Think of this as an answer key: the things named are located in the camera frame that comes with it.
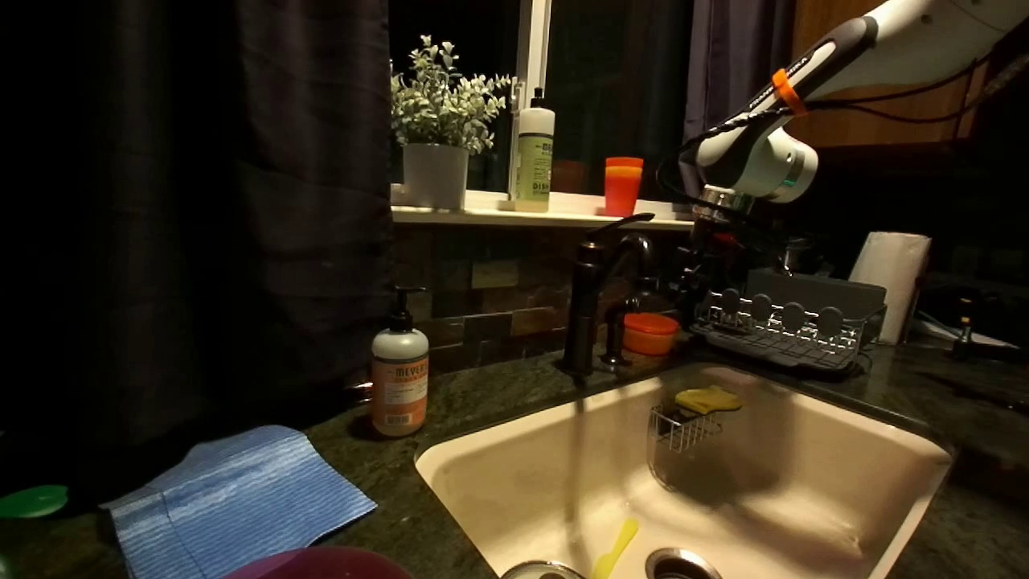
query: potted plant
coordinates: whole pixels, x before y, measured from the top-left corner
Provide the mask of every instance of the potted plant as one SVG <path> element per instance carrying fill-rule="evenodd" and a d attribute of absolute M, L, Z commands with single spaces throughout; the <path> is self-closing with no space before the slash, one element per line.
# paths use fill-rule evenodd
<path fill-rule="evenodd" d="M 489 129 L 514 107 L 519 79 L 461 75 L 453 42 L 423 35 L 408 75 L 389 63 L 389 122 L 404 146 L 406 193 L 461 212 L 469 154 L 495 146 Z"/>

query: kitchen sink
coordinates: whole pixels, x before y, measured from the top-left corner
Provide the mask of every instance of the kitchen sink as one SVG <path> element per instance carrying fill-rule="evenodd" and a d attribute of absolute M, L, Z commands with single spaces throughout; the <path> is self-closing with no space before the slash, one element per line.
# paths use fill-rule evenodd
<path fill-rule="evenodd" d="M 681 390 L 737 410 L 669 417 Z M 952 455 L 697 363 L 441 442 L 416 468 L 500 575 L 528 561 L 589 575 L 634 522 L 610 575 L 640 579 L 658 553 L 681 553 L 725 579 L 838 579 L 888 575 Z"/>

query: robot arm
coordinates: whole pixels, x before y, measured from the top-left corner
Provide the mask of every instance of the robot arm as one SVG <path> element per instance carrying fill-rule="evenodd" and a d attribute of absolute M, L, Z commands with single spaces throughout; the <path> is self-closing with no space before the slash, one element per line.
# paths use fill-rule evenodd
<path fill-rule="evenodd" d="M 818 151 L 782 125 L 843 88 L 932 84 L 985 59 L 1029 18 L 1029 0 L 886 0 L 815 42 L 749 107 L 687 148 L 711 205 L 798 200 Z"/>

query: blue towel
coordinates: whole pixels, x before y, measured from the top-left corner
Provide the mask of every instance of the blue towel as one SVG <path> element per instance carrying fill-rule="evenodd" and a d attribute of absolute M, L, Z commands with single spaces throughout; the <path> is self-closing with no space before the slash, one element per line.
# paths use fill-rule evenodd
<path fill-rule="evenodd" d="M 308 548 L 377 506 L 303 431 L 264 426 L 197 443 L 178 468 L 108 509 L 132 575 L 223 579 Z"/>

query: countertop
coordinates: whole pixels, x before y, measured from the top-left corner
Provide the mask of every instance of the countertop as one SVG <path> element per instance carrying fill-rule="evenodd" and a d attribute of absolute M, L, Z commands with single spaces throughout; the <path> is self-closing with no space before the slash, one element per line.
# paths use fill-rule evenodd
<path fill-rule="evenodd" d="M 326 544 L 371 548 L 399 561 L 420 579 L 495 575 L 420 481 L 416 456 L 438 442 L 584 396 L 558 370 L 558 359 L 540 353 L 435 378 L 430 423 L 411 437 L 375 437 L 363 406 L 311 426 L 308 437 L 322 456 L 377 503 L 377 511 L 330 533 Z M 954 471 L 894 565 L 898 579 L 1029 575 L 1029 498 L 1023 497 L 1029 491 L 1029 413 L 966 390 L 968 383 L 1017 383 L 1029 390 L 1025 367 L 954 363 L 935 347 L 870 347 L 855 375 L 821 378 L 696 346 L 678 352 L 678 363 L 697 360 L 764 375 L 800 393 L 932 436 L 958 450 Z M 585 393 L 629 380 L 638 378 L 616 380 L 595 375 Z M 0 557 L 18 579 L 128 575 L 111 517 L 101 509 L 38 522 L 0 522 Z"/>

